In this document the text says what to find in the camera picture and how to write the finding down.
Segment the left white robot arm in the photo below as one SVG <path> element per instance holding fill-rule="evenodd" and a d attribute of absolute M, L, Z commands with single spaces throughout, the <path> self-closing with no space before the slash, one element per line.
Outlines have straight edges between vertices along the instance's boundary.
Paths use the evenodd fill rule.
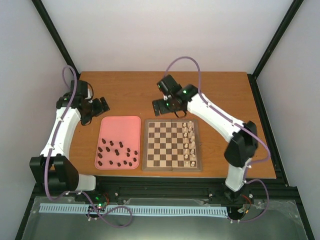
<path fill-rule="evenodd" d="M 109 111 L 104 97 L 94 98 L 86 81 L 71 81 L 70 92 L 56 102 L 55 122 L 50 137 L 29 167 L 38 187 L 54 191 L 86 191 L 92 201 L 103 198 L 104 188 L 93 175 L 80 174 L 70 162 L 70 147 L 78 124 L 90 124 L 92 118 Z"/>

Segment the tall white chess piece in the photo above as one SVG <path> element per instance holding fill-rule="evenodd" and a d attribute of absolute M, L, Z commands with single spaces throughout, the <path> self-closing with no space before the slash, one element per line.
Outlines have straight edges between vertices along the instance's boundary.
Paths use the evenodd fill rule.
<path fill-rule="evenodd" d="M 195 142 L 192 141 L 192 142 L 191 142 L 191 148 L 194 149 L 194 148 L 195 148 L 195 145 L 196 145 Z"/>

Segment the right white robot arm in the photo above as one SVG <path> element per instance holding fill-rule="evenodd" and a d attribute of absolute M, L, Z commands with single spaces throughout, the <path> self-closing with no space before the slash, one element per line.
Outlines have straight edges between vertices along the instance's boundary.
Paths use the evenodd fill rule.
<path fill-rule="evenodd" d="M 225 196 L 230 201 L 234 200 L 244 189 L 247 169 L 258 148 L 254 137 L 256 125 L 252 121 L 245 123 L 232 117 L 212 103 L 199 87 L 192 84 L 182 87 L 170 74 L 156 85 L 163 94 L 163 98 L 152 101 L 156 116 L 179 111 L 191 113 L 216 130 L 228 143 L 224 152 L 228 162 L 225 185 L 230 193 Z"/>

